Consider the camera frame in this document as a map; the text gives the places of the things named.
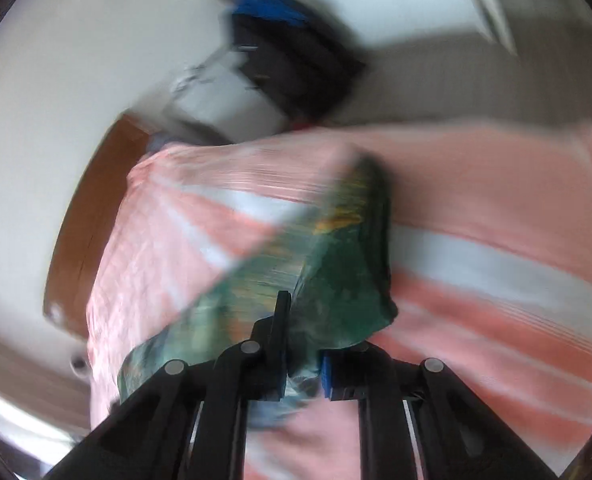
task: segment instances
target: wooden headboard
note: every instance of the wooden headboard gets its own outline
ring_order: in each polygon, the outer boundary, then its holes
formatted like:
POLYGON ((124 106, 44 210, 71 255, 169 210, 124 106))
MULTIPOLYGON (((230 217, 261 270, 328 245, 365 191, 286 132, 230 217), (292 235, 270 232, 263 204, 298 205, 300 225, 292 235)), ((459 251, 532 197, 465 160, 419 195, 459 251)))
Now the wooden headboard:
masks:
POLYGON ((127 190, 127 174, 146 152, 149 134, 128 114, 114 123, 80 179, 60 226, 43 314, 84 339, 86 306, 98 265, 127 190))

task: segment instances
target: green fabric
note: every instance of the green fabric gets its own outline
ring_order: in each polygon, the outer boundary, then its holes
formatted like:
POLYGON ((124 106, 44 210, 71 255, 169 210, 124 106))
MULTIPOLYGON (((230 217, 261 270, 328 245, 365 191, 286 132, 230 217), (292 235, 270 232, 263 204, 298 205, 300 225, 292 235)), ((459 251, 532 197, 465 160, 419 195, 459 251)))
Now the green fabric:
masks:
POLYGON ((383 171, 362 158, 320 204, 287 222, 176 322, 130 352, 118 376, 121 401, 171 359, 198 364, 249 338, 253 323, 273 312, 278 291, 289 290, 289 381, 279 411, 297 408, 315 392, 321 349, 357 344, 396 317, 389 205, 383 171))

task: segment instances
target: pink bedsheet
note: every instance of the pink bedsheet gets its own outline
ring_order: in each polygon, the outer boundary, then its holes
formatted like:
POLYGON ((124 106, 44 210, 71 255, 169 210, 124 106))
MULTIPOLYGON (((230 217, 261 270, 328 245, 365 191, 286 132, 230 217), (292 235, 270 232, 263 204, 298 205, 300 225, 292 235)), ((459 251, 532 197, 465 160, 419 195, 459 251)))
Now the pink bedsheet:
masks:
MULTIPOLYGON (((319 200, 358 150, 394 181, 399 316, 373 341, 444 360, 562 472, 592 432, 590 125, 319 129, 142 161, 87 307, 93 425, 127 353, 319 200)), ((318 399, 250 437, 246 475, 358 479, 357 431, 351 402, 318 399)))

